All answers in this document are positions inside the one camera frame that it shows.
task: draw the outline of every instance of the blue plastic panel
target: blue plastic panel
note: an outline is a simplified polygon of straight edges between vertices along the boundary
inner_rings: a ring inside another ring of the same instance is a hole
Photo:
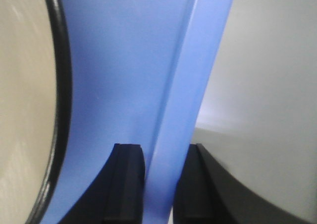
[[[73,110],[64,166],[42,223],[66,214],[114,143],[142,145],[143,223],[166,223],[232,0],[62,1]]]

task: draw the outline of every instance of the black rubber edge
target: black rubber edge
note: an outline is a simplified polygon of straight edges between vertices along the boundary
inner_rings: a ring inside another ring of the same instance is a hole
[[[95,180],[59,224],[141,224],[144,174],[140,145],[115,144]]]
[[[245,187],[203,147],[197,144],[199,162],[217,224],[309,224],[276,207]]]
[[[55,123],[44,181],[26,224],[38,224],[52,198],[66,152],[71,116],[72,73],[66,21],[60,0],[45,1],[51,23],[56,65]]]

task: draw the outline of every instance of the black rim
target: black rim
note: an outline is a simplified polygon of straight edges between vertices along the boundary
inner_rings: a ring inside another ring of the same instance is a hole
[[[51,23],[56,66],[55,124],[46,174],[26,224],[39,223],[49,205],[66,152],[71,115],[71,59],[65,17],[60,0],[45,1]]]

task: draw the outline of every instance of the blue plastic strip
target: blue plastic strip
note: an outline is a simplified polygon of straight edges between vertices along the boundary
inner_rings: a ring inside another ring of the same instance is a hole
[[[64,165],[42,220],[57,223],[114,143],[141,144],[145,224],[166,223],[232,0],[62,0],[73,66]]]

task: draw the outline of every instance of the gray surface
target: gray surface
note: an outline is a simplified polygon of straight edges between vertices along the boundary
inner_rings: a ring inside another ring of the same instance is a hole
[[[247,187],[317,223],[317,0],[234,0],[197,120]]]

